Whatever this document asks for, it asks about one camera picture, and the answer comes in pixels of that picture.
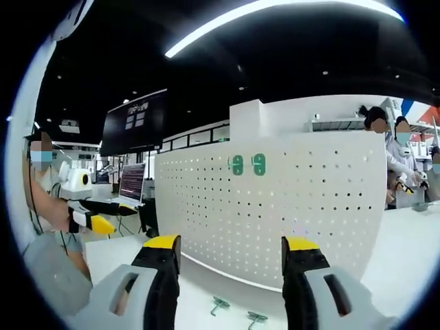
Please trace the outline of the person's left hand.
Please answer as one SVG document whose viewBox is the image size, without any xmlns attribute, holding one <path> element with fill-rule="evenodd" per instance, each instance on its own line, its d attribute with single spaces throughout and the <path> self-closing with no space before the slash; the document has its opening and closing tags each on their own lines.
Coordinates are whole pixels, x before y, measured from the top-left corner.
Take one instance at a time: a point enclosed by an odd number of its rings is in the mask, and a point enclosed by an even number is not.
<svg viewBox="0 0 440 330">
<path fill-rule="evenodd" d="M 67 228 L 65 232 L 79 233 L 80 229 L 87 225 L 86 210 L 81 206 L 79 201 L 68 201 L 66 203 L 67 211 Z"/>
</svg>

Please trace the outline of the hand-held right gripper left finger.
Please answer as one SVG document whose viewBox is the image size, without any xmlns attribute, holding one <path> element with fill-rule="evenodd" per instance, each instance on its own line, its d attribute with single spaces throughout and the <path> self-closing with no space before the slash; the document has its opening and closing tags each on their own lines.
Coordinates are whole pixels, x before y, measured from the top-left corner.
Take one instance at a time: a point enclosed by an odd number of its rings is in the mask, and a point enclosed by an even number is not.
<svg viewBox="0 0 440 330">
<path fill-rule="evenodd" d="M 157 236 L 93 286 L 88 329 L 174 329 L 181 236 Z"/>
</svg>

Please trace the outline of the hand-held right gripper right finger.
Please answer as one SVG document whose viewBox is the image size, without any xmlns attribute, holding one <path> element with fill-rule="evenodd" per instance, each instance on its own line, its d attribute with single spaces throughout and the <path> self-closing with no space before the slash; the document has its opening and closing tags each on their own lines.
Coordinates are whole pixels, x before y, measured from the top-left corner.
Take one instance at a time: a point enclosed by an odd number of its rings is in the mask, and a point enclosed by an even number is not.
<svg viewBox="0 0 440 330">
<path fill-rule="evenodd" d="M 373 305 L 371 292 L 319 246 L 304 237 L 281 237 L 283 298 L 289 329 L 395 329 Z"/>
</svg>

